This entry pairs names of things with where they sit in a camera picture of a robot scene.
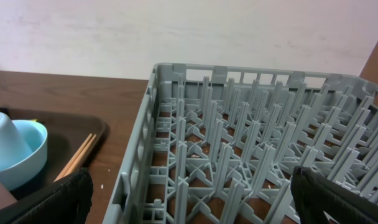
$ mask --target light blue bowl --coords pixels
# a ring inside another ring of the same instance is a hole
[[[47,161],[48,132],[44,125],[27,120],[12,121],[33,153],[17,164],[0,171],[0,183],[14,190],[36,176]]]

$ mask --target wooden chopstick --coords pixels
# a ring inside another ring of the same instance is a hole
[[[88,137],[85,139],[85,141],[83,142],[83,144],[78,148],[78,150],[76,151],[76,153],[69,160],[69,162],[63,168],[63,170],[59,173],[58,177],[54,180],[54,182],[71,173],[71,171],[69,172],[69,169],[70,169],[71,165],[74,164],[74,163],[75,163],[75,166],[77,165],[78,161],[80,161],[80,159],[84,156],[85,153],[79,158],[80,154],[84,150],[85,151],[88,150],[88,148],[90,147],[90,145],[94,141],[95,137],[96,137],[96,134],[94,136],[92,134],[88,135]]]

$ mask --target chopsticks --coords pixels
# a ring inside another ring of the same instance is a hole
[[[85,152],[90,148],[92,143],[94,142],[96,138],[96,134],[92,135],[89,134],[88,137],[85,139],[83,144],[78,148],[76,153],[73,155],[73,157],[69,160],[69,162],[66,164],[65,168],[59,173],[58,177],[54,180],[57,181],[61,179],[62,177],[69,175],[75,170],[77,164],[81,161],[83,156],[85,155]]]

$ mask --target gray plastic rack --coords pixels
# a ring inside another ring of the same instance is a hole
[[[378,204],[377,94],[349,75],[157,64],[103,223],[299,223],[297,165]]]

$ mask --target white wall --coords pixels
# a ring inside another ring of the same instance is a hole
[[[378,0],[0,0],[0,70],[146,79],[157,62],[359,75]]]

